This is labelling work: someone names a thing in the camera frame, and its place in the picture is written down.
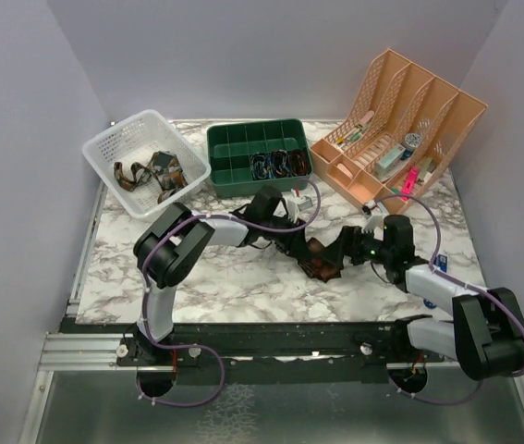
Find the brown red patterned tie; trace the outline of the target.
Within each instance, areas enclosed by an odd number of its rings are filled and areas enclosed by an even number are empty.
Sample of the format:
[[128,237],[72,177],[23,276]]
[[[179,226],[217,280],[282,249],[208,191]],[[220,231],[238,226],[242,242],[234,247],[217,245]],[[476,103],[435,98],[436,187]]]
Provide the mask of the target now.
[[343,253],[340,247],[325,246],[316,238],[310,238],[306,247],[307,251],[297,259],[297,263],[309,278],[326,283],[341,277]]

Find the green compartment tray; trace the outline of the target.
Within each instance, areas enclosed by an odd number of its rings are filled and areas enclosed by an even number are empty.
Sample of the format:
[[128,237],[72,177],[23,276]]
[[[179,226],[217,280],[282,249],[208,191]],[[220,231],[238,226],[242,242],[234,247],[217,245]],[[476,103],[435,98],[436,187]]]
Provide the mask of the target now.
[[313,168],[298,119],[214,125],[206,138],[210,178],[219,198],[250,196],[265,185],[279,191],[307,187]]

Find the peach desk organizer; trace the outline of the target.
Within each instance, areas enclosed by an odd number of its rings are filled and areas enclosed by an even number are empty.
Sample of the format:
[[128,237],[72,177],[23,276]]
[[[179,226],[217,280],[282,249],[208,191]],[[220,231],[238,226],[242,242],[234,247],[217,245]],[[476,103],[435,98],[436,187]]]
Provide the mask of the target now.
[[311,147],[314,172],[356,207],[403,213],[446,172],[486,109],[388,49],[371,62],[347,118]]

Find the white plastic basket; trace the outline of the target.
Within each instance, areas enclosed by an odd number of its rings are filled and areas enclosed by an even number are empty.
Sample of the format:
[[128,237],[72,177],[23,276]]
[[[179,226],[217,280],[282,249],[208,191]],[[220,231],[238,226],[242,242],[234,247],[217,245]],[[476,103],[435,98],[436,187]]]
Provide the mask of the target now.
[[[197,193],[211,166],[179,131],[155,110],[128,117],[91,138],[82,153],[124,209],[134,218],[153,221],[171,203]],[[148,174],[177,160],[186,185],[165,192],[160,176]]]

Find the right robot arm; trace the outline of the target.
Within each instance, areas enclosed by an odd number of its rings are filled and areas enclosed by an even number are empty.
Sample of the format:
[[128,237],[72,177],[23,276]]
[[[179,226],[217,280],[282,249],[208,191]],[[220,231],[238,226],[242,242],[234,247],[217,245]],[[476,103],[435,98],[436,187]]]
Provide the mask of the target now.
[[473,380],[524,375],[524,318],[516,295],[463,282],[419,257],[406,216],[386,216],[380,239],[366,228],[345,226],[324,251],[337,266],[344,259],[381,265],[392,285],[451,315],[449,322],[407,322],[407,330],[390,339],[397,360],[410,362],[426,350],[458,362]]

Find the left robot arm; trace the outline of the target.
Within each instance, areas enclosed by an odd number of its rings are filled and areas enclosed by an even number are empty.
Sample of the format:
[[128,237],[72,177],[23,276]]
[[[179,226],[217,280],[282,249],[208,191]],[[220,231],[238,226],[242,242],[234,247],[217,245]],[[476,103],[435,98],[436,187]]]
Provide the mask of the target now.
[[243,207],[226,214],[200,214],[182,203],[170,204],[136,241],[133,253],[143,281],[138,354],[146,363],[163,363],[173,348],[166,339],[173,331],[177,286],[209,246],[242,247],[259,237],[291,240],[310,224],[276,216],[285,204],[280,191],[265,186]]

